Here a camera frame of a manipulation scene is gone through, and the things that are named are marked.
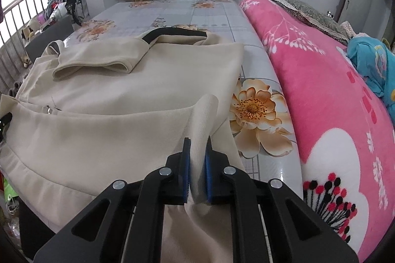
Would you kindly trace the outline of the blue patterned quilt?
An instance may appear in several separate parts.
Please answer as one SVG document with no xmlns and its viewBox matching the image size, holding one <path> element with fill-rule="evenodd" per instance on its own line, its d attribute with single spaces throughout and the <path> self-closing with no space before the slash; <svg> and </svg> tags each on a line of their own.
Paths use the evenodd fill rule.
<svg viewBox="0 0 395 263">
<path fill-rule="evenodd" d="M 380 40 L 360 36 L 348 42 L 347 57 L 394 122 L 394 53 Z"/>
</svg>

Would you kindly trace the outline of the beige zip-up jacket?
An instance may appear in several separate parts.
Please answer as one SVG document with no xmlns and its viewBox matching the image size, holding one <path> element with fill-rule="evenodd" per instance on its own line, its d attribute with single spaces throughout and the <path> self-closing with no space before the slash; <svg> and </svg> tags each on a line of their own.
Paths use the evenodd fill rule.
<svg viewBox="0 0 395 263">
<path fill-rule="evenodd" d="M 192 142 L 186 205 L 165 209 L 163 262 L 231 262 L 227 206 L 208 204 L 204 153 L 241 167 L 230 126 L 244 46 L 159 28 L 137 37 L 50 44 L 15 97 L 1 172 L 52 232 L 117 179 L 132 183 Z"/>
</svg>

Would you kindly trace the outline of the dark patterned blanket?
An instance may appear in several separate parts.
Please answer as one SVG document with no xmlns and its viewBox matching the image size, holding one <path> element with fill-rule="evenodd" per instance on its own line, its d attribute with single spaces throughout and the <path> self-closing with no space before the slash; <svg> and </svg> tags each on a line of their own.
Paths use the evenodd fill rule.
<svg viewBox="0 0 395 263">
<path fill-rule="evenodd" d="M 322 14 L 310 5 L 300 0 L 271 0 L 276 3 L 294 18 L 303 22 L 307 26 L 315 28 L 325 35 L 347 45 L 349 37 L 343 27 L 333 18 Z"/>
</svg>

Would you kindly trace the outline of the metal window railing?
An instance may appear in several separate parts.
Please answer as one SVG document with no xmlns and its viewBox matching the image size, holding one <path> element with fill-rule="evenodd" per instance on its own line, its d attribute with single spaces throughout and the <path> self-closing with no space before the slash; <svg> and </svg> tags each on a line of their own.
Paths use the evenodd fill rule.
<svg viewBox="0 0 395 263">
<path fill-rule="evenodd" d="M 49 0 L 15 0 L 4 10 L 1 22 L 1 92 L 7 92 L 21 76 L 24 67 L 25 40 L 22 29 L 42 14 Z"/>
</svg>

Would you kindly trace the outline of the pink floral fleece blanket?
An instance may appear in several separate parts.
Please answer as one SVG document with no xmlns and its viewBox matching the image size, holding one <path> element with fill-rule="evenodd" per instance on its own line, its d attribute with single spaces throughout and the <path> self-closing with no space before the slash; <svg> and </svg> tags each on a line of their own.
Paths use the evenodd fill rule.
<svg viewBox="0 0 395 263">
<path fill-rule="evenodd" d="M 394 261 L 394 127 L 346 47 L 277 0 L 241 8 L 268 52 L 299 149 L 305 203 L 361 262 Z"/>
</svg>

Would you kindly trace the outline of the green shopping bag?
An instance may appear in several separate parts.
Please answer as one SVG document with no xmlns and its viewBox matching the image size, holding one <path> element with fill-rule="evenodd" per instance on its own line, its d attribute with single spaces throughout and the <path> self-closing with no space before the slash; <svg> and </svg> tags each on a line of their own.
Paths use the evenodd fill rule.
<svg viewBox="0 0 395 263">
<path fill-rule="evenodd" d="M 6 180 L 6 178 L 3 178 L 3 190 L 6 203 L 10 203 L 10 201 L 18 197 L 18 194 L 15 192 L 15 190 Z"/>
</svg>

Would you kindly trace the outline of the dark grey storage box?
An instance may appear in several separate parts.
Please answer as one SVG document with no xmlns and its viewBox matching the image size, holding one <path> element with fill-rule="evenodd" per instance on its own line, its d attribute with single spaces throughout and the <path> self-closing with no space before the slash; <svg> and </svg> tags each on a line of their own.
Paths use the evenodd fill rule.
<svg viewBox="0 0 395 263">
<path fill-rule="evenodd" d="M 72 19 L 65 16 L 55 24 L 48 26 L 43 32 L 38 33 L 25 47 L 27 56 L 32 63 L 39 58 L 46 46 L 55 40 L 65 40 L 73 33 Z"/>
</svg>

